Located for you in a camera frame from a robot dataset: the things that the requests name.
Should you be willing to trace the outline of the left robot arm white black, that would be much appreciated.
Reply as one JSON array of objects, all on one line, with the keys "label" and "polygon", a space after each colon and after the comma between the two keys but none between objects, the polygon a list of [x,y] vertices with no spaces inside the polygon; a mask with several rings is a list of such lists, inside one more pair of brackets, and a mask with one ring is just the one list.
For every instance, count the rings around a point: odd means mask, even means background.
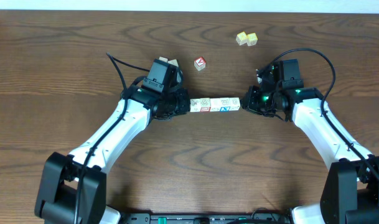
[{"label": "left robot arm white black", "polygon": [[105,123],[69,154],[52,153],[44,164],[34,207],[45,223],[119,223],[106,204],[107,176],[128,144],[154,120],[189,112],[183,74],[173,65],[151,69],[121,93]]}]

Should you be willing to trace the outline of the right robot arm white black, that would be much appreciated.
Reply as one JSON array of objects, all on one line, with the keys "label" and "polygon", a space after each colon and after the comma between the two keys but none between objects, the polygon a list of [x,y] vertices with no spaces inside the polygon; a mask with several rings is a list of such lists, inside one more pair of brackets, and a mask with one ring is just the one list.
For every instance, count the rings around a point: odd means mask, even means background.
[{"label": "right robot arm white black", "polygon": [[309,138],[329,170],[322,196],[291,210],[292,223],[379,223],[379,156],[360,145],[332,114],[322,93],[268,66],[257,73],[242,107],[251,113],[285,114]]}]

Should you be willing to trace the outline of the blue top wooden block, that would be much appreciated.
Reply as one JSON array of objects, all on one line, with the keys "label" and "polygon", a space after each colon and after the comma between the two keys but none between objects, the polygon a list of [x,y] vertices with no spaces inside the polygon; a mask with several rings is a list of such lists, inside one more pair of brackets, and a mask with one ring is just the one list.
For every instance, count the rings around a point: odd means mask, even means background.
[{"label": "blue top wooden block", "polygon": [[200,111],[208,112],[211,109],[210,98],[201,98],[200,99]]}]

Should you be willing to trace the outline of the white green wooden block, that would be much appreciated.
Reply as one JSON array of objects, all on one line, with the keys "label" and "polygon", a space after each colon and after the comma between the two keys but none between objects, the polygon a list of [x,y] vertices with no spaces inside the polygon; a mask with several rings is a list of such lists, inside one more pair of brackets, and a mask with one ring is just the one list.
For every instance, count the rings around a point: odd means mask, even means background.
[{"label": "white green wooden block", "polygon": [[221,102],[219,98],[211,98],[210,99],[210,112],[220,111]]}]

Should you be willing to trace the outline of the brown circle wooden block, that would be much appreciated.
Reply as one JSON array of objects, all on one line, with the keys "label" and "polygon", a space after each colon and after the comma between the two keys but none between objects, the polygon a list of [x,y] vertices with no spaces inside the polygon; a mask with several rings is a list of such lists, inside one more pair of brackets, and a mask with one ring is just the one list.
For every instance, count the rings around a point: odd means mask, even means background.
[{"label": "brown circle wooden block", "polygon": [[240,99],[239,97],[229,98],[230,111],[238,111],[240,109]]}]

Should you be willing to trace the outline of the white block letter B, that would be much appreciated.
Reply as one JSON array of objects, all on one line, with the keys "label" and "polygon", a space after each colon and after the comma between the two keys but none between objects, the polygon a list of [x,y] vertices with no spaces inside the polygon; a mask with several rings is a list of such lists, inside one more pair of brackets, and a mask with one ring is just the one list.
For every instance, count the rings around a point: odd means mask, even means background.
[{"label": "white block letter B", "polygon": [[191,99],[190,100],[190,112],[200,112],[201,110],[201,100]]}]

